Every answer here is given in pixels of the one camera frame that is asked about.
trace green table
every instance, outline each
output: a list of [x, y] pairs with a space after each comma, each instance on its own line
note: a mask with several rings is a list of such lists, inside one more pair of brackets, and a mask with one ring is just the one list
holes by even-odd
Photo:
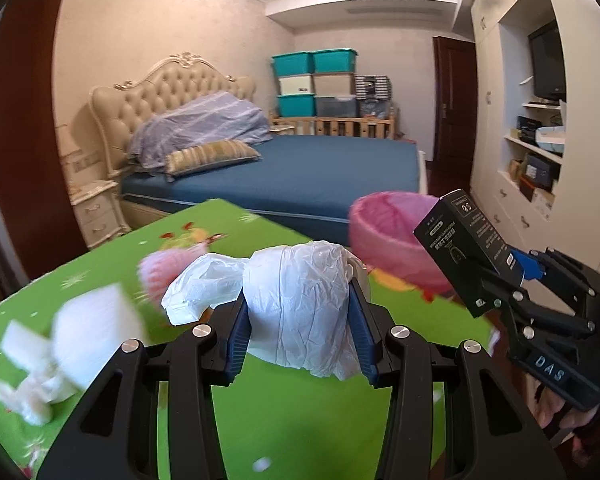
[[[138, 306], [152, 342], [171, 340], [182, 328], [169, 326], [166, 318], [148, 304], [136, 277], [136, 267], [144, 256], [165, 244], [187, 245], [213, 234], [226, 235], [212, 244], [214, 252], [237, 257], [251, 256], [266, 247], [308, 240], [232, 204], [210, 200], [91, 251], [3, 301], [0, 340], [10, 319], [48, 335], [53, 315], [65, 301], [115, 282], [122, 284]], [[456, 346], [472, 338], [486, 346], [493, 337], [494, 329], [488, 322], [472, 319], [454, 303], [442, 298], [426, 301], [421, 291], [380, 270], [375, 270], [370, 279], [373, 301], [386, 306], [396, 322], [432, 342]], [[0, 354], [0, 379], [15, 386], [24, 377], [24, 372]], [[160, 478], [166, 480], [169, 476], [164, 388], [161, 393], [158, 463]], [[374, 390], [362, 376], [344, 382], [319, 379], [305, 370], [281, 368], [247, 355], [235, 383], [230, 388], [214, 389], [218, 431], [229, 478], [373, 478], [389, 398], [389, 390]], [[0, 442], [28, 473], [35, 475], [45, 451], [78, 399], [79, 396], [73, 396], [56, 405], [54, 419], [42, 428], [28, 426], [20, 416], [7, 413], [0, 405]], [[433, 460], [444, 447], [443, 413], [441, 399], [434, 409]], [[271, 467], [262, 473], [253, 472], [253, 462], [261, 457], [270, 458]]]

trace blue mattress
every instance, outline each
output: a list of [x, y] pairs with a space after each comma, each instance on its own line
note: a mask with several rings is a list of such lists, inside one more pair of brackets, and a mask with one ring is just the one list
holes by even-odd
[[275, 136], [262, 160], [168, 182], [135, 173], [122, 181], [130, 202], [176, 212], [222, 198], [314, 240], [349, 245], [349, 207], [376, 191], [418, 192], [418, 150], [410, 142], [359, 137]]

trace wall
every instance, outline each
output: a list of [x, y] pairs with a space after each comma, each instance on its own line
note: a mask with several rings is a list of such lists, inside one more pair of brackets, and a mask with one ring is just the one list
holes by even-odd
[[[83, 154], [101, 149], [86, 107], [89, 90], [136, 80], [170, 54], [189, 51], [218, 70], [256, 79], [255, 102], [275, 104], [270, 57], [293, 50], [293, 34], [257, 0], [63, 0], [54, 53], [56, 125], [68, 124]], [[74, 175], [103, 178], [104, 164]]]
[[317, 28], [296, 34], [296, 50], [354, 48], [359, 74], [388, 75], [400, 108], [400, 130], [433, 158], [436, 122], [434, 36], [465, 40], [451, 32], [389, 22], [357, 27]]

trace gray blanket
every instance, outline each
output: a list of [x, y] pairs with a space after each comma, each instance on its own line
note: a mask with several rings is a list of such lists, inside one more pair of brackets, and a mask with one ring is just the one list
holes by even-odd
[[144, 170], [161, 171], [167, 155], [191, 146], [227, 139], [257, 144], [270, 138], [269, 122], [260, 108], [216, 92], [147, 121], [133, 134], [127, 155]]

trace pillow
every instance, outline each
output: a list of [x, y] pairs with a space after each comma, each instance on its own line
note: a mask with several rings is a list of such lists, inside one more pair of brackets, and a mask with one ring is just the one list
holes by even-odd
[[218, 140], [167, 155], [165, 173], [180, 176], [260, 160], [262, 156], [241, 140]]

